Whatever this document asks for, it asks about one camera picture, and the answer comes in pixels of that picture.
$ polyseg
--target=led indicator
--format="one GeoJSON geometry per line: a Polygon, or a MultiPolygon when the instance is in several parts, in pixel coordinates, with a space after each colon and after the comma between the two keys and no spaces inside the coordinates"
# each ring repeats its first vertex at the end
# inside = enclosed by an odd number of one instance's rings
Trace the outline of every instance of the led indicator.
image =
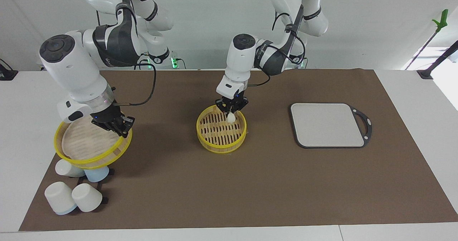
{"type": "Polygon", "coordinates": [[[170,58],[170,60],[172,60],[172,68],[178,68],[178,63],[176,62],[175,58],[170,58]]]}

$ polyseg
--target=bamboo steamer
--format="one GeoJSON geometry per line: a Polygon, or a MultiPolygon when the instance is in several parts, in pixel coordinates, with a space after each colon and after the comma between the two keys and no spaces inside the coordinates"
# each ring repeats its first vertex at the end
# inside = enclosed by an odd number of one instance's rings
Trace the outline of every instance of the bamboo steamer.
{"type": "Polygon", "coordinates": [[[202,146],[216,154],[237,150],[247,135],[247,121],[242,112],[235,113],[235,122],[226,122],[226,115],[213,105],[199,115],[196,122],[198,138],[202,146]]]}
{"type": "Polygon", "coordinates": [[[54,148],[62,159],[81,169],[98,169],[115,162],[129,147],[132,129],[127,138],[106,131],[83,117],[70,124],[62,122],[54,135],[54,148]]]}

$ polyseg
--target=cup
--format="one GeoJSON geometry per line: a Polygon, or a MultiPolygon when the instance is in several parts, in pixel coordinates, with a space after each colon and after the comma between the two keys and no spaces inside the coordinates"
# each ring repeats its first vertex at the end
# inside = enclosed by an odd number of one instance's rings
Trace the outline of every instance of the cup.
{"type": "Polygon", "coordinates": [[[57,161],[56,167],[54,168],[56,173],[61,176],[68,176],[68,177],[82,177],[85,175],[83,169],[80,169],[76,166],[73,166],[68,161],[61,159],[57,161]]]}
{"type": "Polygon", "coordinates": [[[84,170],[87,176],[87,180],[93,183],[100,182],[103,179],[105,179],[105,177],[108,176],[109,171],[110,169],[107,166],[104,166],[99,169],[85,169],[84,170]]]}
{"type": "Polygon", "coordinates": [[[57,215],[65,215],[77,207],[72,198],[72,189],[64,182],[55,182],[49,185],[44,190],[44,196],[57,215]]]}
{"type": "Polygon", "coordinates": [[[72,198],[82,212],[93,211],[102,202],[102,194],[87,183],[77,185],[73,189],[72,198]]]}

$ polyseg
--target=table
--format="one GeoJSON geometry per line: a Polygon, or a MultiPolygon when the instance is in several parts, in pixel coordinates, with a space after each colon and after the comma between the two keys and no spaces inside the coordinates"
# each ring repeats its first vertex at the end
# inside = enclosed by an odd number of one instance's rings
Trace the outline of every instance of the table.
{"type": "MultiPolygon", "coordinates": [[[[433,81],[412,71],[376,71],[401,118],[422,151],[451,204],[458,211],[458,112],[433,81]]],[[[64,96],[47,72],[21,72],[0,84],[0,231],[17,231],[49,166],[54,148],[49,136],[59,125],[55,104],[64,96]]],[[[4,233],[2,239],[49,239],[58,236],[96,239],[259,239],[259,240],[453,240],[458,223],[402,225],[306,226],[275,228],[198,228],[170,230],[109,230],[4,233]]]]}

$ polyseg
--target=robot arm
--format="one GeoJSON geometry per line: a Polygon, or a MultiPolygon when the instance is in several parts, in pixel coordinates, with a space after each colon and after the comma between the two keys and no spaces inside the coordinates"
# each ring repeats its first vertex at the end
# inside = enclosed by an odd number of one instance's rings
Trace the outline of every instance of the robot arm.
{"type": "Polygon", "coordinates": [[[137,21],[142,20],[141,30],[148,25],[154,29],[167,29],[165,14],[161,24],[157,4],[152,0],[88,0],[96,9],[116,14],[115,25],[101,25],[95,29],[73,31],[46,40],[40,47],[40,58],[54,80],[69,96],[57,105],[59,115],[64,122],[72,122],[91,115],[92,123],[119,136],[127,137],[134,123],[133,117],[125,117],[116,105],[113,89],[103,78],[98,68],[102,66],[132,66],[137,64],[140,55],[147,48],[155,48],[139,38],[137,21]],[[137,3],[142,16],[145,16],[147,4],[152,8],[147,22],[136,15],[134,4],[137,3]]]}
{"type": "Polygon", "coordinates": [[[85,49],[70,35],[61,34],[46,40],[40,47],[40,58],[49,74],[69,97],[57,105],[64,122],[91,115],[92,123],[127,137],[134,123],[125,117],[113,91],[85,49]]]}
{"type": "MultiPolygon", "coordinates": [[[[86,0],[96,10],[106,14],[113,14],[115,8],[118,7],[120,2],[125,0],[86,0]]],[[[154,0],[130,0],[131,6],[135,9],[132,11],[134,21],[136,24],[136,34],[132,32],[132,36],[140,38],[140,45],[142,47],[141,53],[148,53],[151,60],[156,65],[165,66],[164,63],[170,57],[170,50],[165,43],[165,38],[162,36],[161,31],[170,30],[173,27],[173,18],[170,13],[159,6],[154,0]]],[[[129,65],[110,65],[107,63],[100,63],[96,61],[99,66],[129,66],[129,65]]]]}
{"type": "Polygon", "coordinates": [[[280,74],[288,60],[299,64],[305,56],[306,40],[304,42],[298,37],[299,31],[319,36],[327,30],[320,0],[272,0],[272,4],[285,25],[281,42],[276,44],[249,34],[239,34],[229,47],[227,68],[216,88],[216,92],[223,96],[216,100],[216,105],[227,115],[247,105],[248,99],[243,95],[253,67],[269,77],[280,74]]]}

